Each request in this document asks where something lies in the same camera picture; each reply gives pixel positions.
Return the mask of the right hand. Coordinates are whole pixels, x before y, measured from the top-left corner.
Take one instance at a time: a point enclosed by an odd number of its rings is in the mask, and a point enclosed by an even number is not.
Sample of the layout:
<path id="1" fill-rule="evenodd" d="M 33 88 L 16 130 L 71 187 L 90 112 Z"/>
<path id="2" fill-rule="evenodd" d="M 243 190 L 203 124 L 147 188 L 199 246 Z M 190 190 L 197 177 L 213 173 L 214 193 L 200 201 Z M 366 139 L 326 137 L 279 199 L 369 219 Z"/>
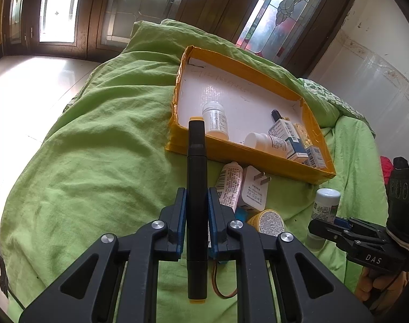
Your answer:
<path id="1" fill-rule="evenodd" d="M 409 273 L 402 271 L 398 277 L 378 276 L 373 279 L 370 272 L 370 268 L 362 268 L 354 294 L 364 303 L 370 299 L 373 289 L 380 292 L 379 298 L 372 304 L 372 314 L 377 318 L 385 315 L 396 302 L 409 281 Z"/>

